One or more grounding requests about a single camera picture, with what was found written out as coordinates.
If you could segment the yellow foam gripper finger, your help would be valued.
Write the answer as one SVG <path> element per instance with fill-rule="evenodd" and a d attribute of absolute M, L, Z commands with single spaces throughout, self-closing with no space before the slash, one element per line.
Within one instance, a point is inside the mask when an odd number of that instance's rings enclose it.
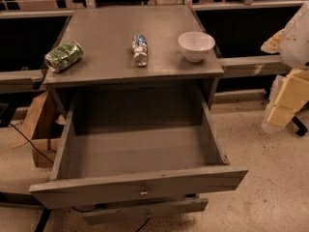
<path fill-rule="evenodd" d="M 292 69 L 272 83 L 262 129 L 268 133 L 283 130 L 297 112 L 309 102 L 309 71 Z"/>
<path fill-rule="evenodd" d="M 272 37 L 270 37 L 262 44 L 261 50 L 269 54 L 278 53 L 280 51 L 280 44 L 283 33 L 284 29 L 281 29 L 280 31 L 275 33 Z"/>

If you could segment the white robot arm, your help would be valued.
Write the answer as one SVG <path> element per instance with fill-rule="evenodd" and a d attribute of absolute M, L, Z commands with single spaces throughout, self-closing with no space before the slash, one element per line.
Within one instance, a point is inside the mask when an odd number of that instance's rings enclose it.
<path fill-rule="evenodd" d="M 279 53 L 292 70 L 272 84 L 262 128 L 268 133 L 284 129 L 309 102 L 309 3 L 305 2 L 286 24 L 261 46 L 266 53 Z"/>

